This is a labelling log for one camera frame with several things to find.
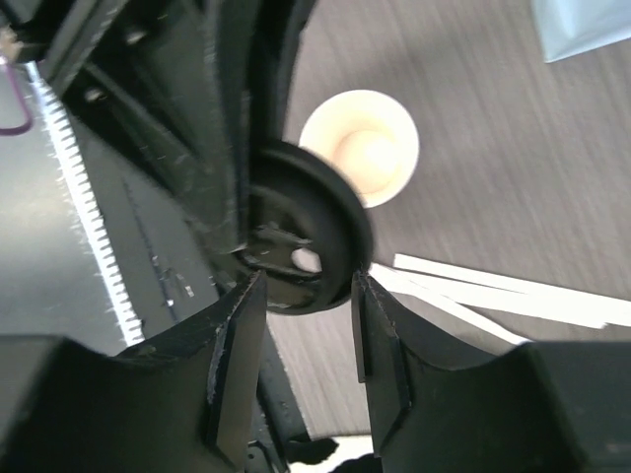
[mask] small cup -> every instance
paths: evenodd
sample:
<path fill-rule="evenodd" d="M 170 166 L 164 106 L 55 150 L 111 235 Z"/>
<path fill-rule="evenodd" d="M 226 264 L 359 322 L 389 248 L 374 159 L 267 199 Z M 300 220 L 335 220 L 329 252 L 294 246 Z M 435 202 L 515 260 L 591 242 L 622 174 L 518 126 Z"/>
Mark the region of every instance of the small cup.
<path fill-rule="evenodd" d="M 336 169 L 364 207 L 386 203 L 414 174 L 419 138 L 398 101 L 375 91 L 349 91 L 321 104 L 307 120 L 299 146 Z"/>

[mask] blue paper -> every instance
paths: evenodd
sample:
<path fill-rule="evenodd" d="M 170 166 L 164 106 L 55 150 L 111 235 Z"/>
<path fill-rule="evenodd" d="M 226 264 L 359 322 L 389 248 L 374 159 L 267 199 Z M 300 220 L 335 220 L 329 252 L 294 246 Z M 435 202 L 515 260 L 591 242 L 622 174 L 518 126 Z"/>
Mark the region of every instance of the blue paper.
<path fill-rule="evenodd" d="M 631 0 L 532 0 L 545 62 L 631 37 Z"/>

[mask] gray surface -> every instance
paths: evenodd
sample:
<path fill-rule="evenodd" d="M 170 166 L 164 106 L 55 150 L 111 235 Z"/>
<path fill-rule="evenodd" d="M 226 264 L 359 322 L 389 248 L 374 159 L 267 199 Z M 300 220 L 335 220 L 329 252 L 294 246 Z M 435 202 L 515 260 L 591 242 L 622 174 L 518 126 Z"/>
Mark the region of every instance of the gray surface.
<path fill-rule="evenodd" d="M 0 332 L 62 334 L 115 354 L 126 345 L 88 238 L 62 180 L 35 97 L 35 126 L 0 138 Z M 0 127 L 23 120 L 0 75 Z"/>
<path fill-rule="evenodd" d="M 416 175 L 371 211 L 380 262 L 399 251 L 631 299 L 631 42 L 545 65 L 526 0 L 320 0 L 304 39 L 290 139 L 352 89 L 395 97 L 418 126 Z M 410 306 L 479 347 L 509 348 Z M 631 339 L 491 316 L 536 339 Z M 271 328 L 312 434 L 365 432 L 348 307 L 273 316 Z"/>

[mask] cream colored cup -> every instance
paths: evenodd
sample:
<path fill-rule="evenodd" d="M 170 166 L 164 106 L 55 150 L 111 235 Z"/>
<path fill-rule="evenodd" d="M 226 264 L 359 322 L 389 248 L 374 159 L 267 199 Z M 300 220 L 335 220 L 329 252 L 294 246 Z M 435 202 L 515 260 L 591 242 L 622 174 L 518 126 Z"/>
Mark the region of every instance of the cream colored cup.
<path fill-rule="evenodd" d="M 307 120 L 299 146 L 343 175 L 367 208 L 405 187 L 419 153 L 410 114 L 375 91 L 349 91 L 325 101 Z"/>

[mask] gray table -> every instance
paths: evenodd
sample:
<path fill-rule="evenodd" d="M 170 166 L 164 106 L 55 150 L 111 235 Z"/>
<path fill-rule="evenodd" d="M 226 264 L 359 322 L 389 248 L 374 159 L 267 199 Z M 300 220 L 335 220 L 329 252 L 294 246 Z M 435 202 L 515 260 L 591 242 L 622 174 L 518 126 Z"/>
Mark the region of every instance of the gray table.
<path fill-rule="evenodd" d="M 305 32 L 287 136 L 351 89 L 409 109 L 420 165 L 371 211 L 377 259 L 395 252 L 631 298 L 631 42 L 542 62 L 526 0 L 320 0 Z M 506 343 L 405 299 L 454 335 Z M 489 313 L 535 339 L 631 339 Z M 347 306 L 271 327 L 313 435 L 365 432 Z"/>

